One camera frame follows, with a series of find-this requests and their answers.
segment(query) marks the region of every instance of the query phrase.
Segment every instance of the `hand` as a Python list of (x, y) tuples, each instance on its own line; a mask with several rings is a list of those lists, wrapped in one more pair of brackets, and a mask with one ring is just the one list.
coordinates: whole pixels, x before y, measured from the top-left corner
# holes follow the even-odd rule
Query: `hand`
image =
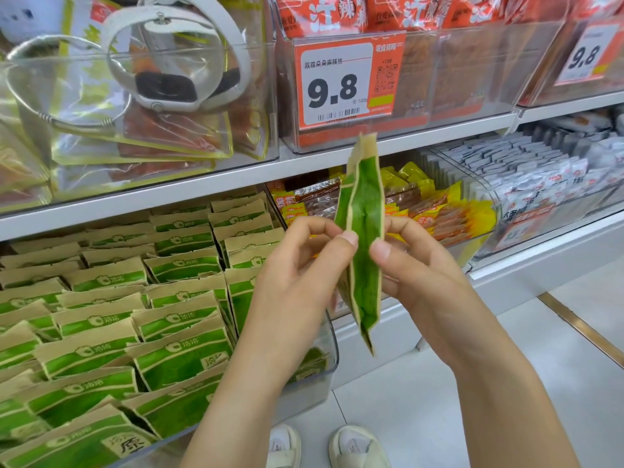
[(318, 335), (357, 238), (326, 218), (300, 217), (292, 223), (258, 276), (233, 364), (243, 354), (253, 355), (256, 369), (266, 366), (263, 379), (270, 379), (271, 390), (281, 391)]
[(407, 247), (371, 245), (370, 257), (385, 274), (383, 291), (401, 301), (456, 375), (522, 357), (443, 245), (409, 218), (386, 218), (386, 232), (401, 235)]

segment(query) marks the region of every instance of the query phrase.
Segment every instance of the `white shoe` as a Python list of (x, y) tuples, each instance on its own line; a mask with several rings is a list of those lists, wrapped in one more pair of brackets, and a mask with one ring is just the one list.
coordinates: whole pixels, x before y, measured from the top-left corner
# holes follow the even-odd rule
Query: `white shoe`
[(346, 425), (334, 434), (330, 461), (332, 468), (391, 468), (378, 438), (357, 425)]
[(267, 468), (299, 468), (301, 464), (301, 438), (288, 425), (278, 425), (271, 430)]

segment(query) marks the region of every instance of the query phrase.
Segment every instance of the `left hand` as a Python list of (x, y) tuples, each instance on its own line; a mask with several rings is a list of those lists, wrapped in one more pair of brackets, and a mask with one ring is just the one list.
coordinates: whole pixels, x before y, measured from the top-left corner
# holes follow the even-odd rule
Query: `left hand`
[(263, 372), (270, 390), (281, 392), (318, 335), (357, 238), (327, 218), (300, 217), (292, 223), (258, 276), (233, 364), (245, 358), (243, 366)]

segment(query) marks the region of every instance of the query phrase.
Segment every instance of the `number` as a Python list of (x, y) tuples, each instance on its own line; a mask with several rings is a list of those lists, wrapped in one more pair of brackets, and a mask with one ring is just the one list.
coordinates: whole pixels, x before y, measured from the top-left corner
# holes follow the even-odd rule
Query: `number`
[(357, 93), (357, 88), (355, 88), (355, 84), (358, 81), (357, 77), (354, 73), (348, 73), (343, 77), (340, 82), (340, 85), (343, 86), (343, 89), (340, 90), (340, 98), (343, 100), (351, 100)]
[(573, 62), (568, 66), (568, 69), (574, 69), (576, 66), (583, 65), (583, 55), (585, 55), (585, 48), (581, 47), (572, 57)]
[(587, 60), (585, 61), (585, 65), (589, 65), (593, 62), (594, 59), (596, 59), (596, 55), (600, 52), (600, 46), (596, 46), (595, 48), (593, 48), (591, 50), (591, 52), (589, 53), (589, 57), (587, 58)]
[(322, 107), (327, 101), (328, 87), (327, 82), (322, 78), (316, 78), (308, 86), (308, 96), (312, 99), (310, 107), (317, 109)]

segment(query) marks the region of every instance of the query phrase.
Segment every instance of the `barcode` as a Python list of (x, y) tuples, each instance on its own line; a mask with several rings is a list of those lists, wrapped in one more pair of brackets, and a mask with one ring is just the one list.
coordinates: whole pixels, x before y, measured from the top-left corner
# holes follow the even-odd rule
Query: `barcode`
[(359, 108), (333, 111), (332, 113), (325, 113), (324, 115), (318, 115), (318, 121), (328, 122), (330, 120), (335, 120), (337, 118), (352, 117), (354, 115), (357, 115), (358, 113), (359, 113)]

